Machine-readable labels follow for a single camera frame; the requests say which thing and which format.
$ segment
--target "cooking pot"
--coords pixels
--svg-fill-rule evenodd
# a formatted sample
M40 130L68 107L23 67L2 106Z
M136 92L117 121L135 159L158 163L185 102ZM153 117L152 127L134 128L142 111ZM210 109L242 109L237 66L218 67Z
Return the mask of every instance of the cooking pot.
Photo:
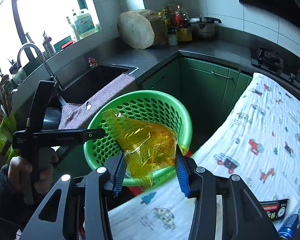
M194 37L206 40L213 39L215 22L222 23L220 19L212 17L205 17L203 21L201 16L199 18L191 18L190 25Z

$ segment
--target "metal bolt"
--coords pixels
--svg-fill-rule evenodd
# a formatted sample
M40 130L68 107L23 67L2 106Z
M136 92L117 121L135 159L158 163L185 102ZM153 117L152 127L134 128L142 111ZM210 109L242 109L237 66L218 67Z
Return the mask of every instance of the metal bolt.
M106 172L106 167L99 167L99 168L97 168L97 173L104 173L104 172Z
M204 167L196 167L195 170L198 173L204 173L206 171L206 169Z
M231 179L234 180L234 181L239 181L240 177L238 175L234 174L234 175L231 176Z
M68 181L71 178L71 176L69 174L65 174L61 176L61 180L62 181Z

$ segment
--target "yellow plastic package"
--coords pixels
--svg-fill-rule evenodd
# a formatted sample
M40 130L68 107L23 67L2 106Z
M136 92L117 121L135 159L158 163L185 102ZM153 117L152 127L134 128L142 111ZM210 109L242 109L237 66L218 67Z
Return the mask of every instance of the yellow plastic package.
M174 130L160 123L130 119L112 109L102 114L111 137L125 154L131 177L140 180L145 189L153 184L153 171L174 166L178 141Z

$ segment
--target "black sink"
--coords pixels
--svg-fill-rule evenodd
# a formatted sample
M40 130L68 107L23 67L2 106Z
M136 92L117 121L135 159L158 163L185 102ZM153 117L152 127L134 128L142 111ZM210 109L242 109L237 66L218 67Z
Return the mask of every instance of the black sink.
M97 66L71 81L61 93L61 97L66 103L83 104L122 73L131 74L136 69L138 68L118 65Z

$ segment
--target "faucet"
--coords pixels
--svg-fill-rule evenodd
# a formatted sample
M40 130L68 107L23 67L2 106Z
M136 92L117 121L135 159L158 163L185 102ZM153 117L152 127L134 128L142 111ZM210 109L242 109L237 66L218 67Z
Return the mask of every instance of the faucet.
M25 43L22 45L22 47L20 48L19 52L18 52L18 56L17 56L17 65L18 68L21 68L21 62L20 62L20 55L21 52L25 49L25 48L33 48L35 50L35 52L38 54L38 57L42 60L43 65L45 66L46 70L48 71L49 75L54 79L55 82L57 82L57 84L59 85L59 88L61 89L61 91L64 90L63 86L61 85L59 79L53 74L51 68L49 67L47 61L45 60L43 53L41 52L41 50L38 48L37 45L33 44L33 43Z

